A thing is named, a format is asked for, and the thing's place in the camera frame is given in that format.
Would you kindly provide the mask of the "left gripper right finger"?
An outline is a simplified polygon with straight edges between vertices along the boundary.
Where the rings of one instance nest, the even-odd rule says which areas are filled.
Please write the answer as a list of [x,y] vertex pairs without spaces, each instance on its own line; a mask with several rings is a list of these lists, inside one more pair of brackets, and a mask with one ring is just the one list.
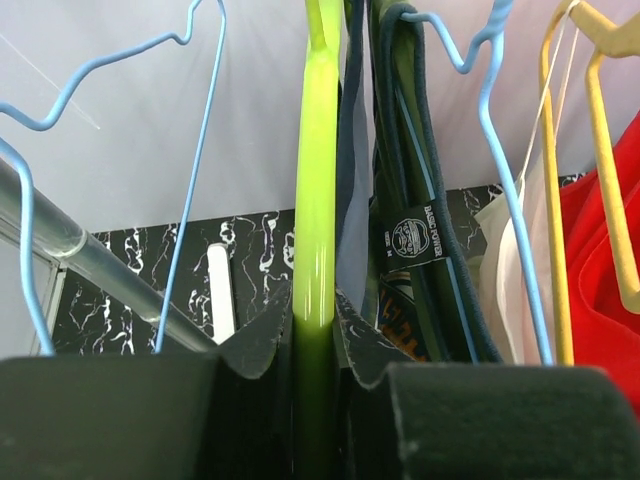
[[639,426],[592,368],[420,363],[342,293],[349,479],[635,479]]

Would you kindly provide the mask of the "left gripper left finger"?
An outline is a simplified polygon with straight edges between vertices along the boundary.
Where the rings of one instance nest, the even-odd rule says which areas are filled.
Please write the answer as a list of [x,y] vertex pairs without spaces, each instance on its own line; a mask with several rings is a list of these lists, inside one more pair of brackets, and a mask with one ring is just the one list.
[[5,479],[287,479],[291,288],[209,353],[1,364]]

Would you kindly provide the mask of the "light blue wire hanger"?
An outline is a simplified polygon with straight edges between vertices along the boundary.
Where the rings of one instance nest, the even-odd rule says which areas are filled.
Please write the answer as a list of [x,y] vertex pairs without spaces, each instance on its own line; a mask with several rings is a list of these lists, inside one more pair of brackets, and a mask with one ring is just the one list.
[[[216,83],[220,70],[220,60],[216,59],[212,68],[211,79],[208,87],[207,99],[204,106],[203,117],[199,130],[199,137],[196,145],[194,159],[191,168],[191,174],[189,184],[186,193],[186,199],[183,207],[181,220],[179,222],[178,232],[176,236],[176,242],[174,246],[173,256],[171,258],[169,273],[167,277],[167,285],[164,293],[159,293],[163,297],[163,304],[161,308],[160,322],[157,327],[154,327],[157,331],[154,350],[155,352],[161,352],[164,341],[166,338],[172,338],[180,343],[182,346],[189,350],[196,352],[206,352],[212,350],[215,347],[215,343],[209,337],[207,337],[194,323],[187,319],[177,308],[171,304],[171,296],[173,292],[174,283],[177,275],[177,267],[180,259],[183,240],[185,237],[185,230],[189,213],[191,210],[193,197],[195,193],[195,187],[197,177],[199,173],[199,167],[201,163],[201,157],[205,144],[205,138],[207,133],[208,122],[210,119],[212,103],[214,99]],[[37,190],[34,186],[33,177],[28,163],[23,156],[7,141],[1,143],[1,157],[4,162],[14,168],[20,177],[20,180],[27,185],[27,196],[31,197],[33,191]],[[29,312],[32,325],[35,330],[36,337],[40,345],[40,353],[44,356],[52,356],[55,353],[55,347],[53,344],[52,336],[49,331],[47,321],[45,319],[44,312],[41,307],[41,303],[36,293],[36,287],[34,282],[33,272],[33,252],[32,252],[32,273],[29,278],[33,281],[33,291],[27,291],[27,280],[23,278],[21,273],[21,260],[23,255],[19,248],[19,265],[20,265],[20,282],[23,292],[24,301]]]

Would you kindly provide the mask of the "lime green hanger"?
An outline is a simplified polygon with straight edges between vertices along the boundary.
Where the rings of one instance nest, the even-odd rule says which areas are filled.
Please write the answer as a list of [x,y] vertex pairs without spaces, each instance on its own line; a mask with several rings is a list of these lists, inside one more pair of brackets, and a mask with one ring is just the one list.
[[343,4],[305,4],[293,269],[293,450],[298,479],[330,479],[335,455],[335,211]]

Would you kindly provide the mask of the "blue grey tank top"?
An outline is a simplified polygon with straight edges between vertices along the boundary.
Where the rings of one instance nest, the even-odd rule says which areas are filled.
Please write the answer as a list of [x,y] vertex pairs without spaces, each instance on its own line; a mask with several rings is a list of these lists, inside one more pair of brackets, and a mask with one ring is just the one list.
[[363,78],[363,1],[346,1],[348,49],[336,160],[336,284],[362,310],[368,268],[370,167]]

